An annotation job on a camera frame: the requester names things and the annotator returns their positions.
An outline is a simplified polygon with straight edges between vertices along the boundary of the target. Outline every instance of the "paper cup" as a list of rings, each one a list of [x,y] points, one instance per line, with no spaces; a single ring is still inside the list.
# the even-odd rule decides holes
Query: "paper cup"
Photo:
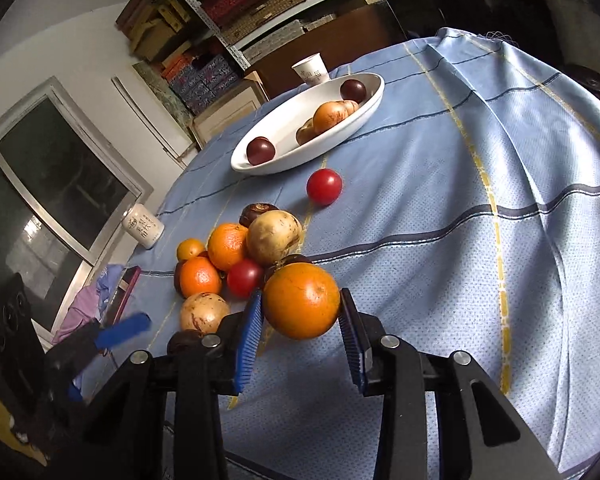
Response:
[[[329,73],[325,67],[320,54],[313,54],[298,61],[293,68],[300,79],[309,86],[316,86],[329,80]]]
[[[125,211],[122,227],[146,249],[151,249],[164,231],[164,224],[142,204],[135,204]]]

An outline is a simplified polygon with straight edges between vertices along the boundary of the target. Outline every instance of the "window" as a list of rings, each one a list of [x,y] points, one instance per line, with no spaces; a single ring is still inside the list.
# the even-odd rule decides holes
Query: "window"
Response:
[[[19,272],[47,341],[152,189],[54,78],[0,119],[0,283]]]

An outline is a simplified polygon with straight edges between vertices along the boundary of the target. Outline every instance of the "tangerine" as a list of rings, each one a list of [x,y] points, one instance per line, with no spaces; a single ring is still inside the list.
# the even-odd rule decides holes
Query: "tangerine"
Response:
[[[179,262],[199,256],[205,250],[205,245],[196,238],[187,238],[178,245],[176,257]]]
[[[338,317],[340,289],[314,264],[295,263],[277,270],[264,286],[262,309],[270,325],[291,339],[311,339]]]
[[[247,257],[247,233],[249,230],[240,224],[220,224],[216,227],[206,252],[217,269],[227,272],[236,263]]]
[[[185,298],[201,292],[220,294],[222,281],[216,268],[206,258],[194,256],[182,264],[180,290]]]

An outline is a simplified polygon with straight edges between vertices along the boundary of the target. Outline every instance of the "white plate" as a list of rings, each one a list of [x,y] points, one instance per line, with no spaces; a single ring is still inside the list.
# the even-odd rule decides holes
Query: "white plate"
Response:
[[[315,139],[298,146],[298,128],[313,117],[321,104],[341,100],[340,86],[347,79],[358,79],[366,87],[366,100],[362,101],[360,109]],[[249,130],[234,149],[231,167],[241,173],[264,175],[300,166],[328,152],[364,126],[378,109],[383,92],[384,79],[372,73],[346,75],[311,87],[270,111]],[[247,160],[247,144],[256,137],[269,139],[276,147],[276,156],[269,162],[252,166]]]

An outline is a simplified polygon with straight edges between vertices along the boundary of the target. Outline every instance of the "blue tablecloth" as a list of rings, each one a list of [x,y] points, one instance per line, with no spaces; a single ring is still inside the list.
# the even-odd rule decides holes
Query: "blue tablecloth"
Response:
[[[126,312],[147,312],[152,331],[116,349],[116,360],[137,348],[163,354],[178,329],[177,244],[271,202],[304,223],[302,252],[388,332],[433,354],[471,352],[565,478],[576,476],[600,451],[600,102],[507,43],[453,29],[332,76],[355,72],[381,75],[384,98],[324,157],[269,176],[230,167],[240,138],[301,86],[193,160],[158,212],[162,238],[129,263],[143,272]],[[340,173],[344,190],[314,209],[305,185],[321,166]],[[113,370],[94,362],[86,392]],[[337,326],[305,342],[274,335],[237,406],[227,402],[229,452],[299,480],[373,476],[381,399],[357,393]]]

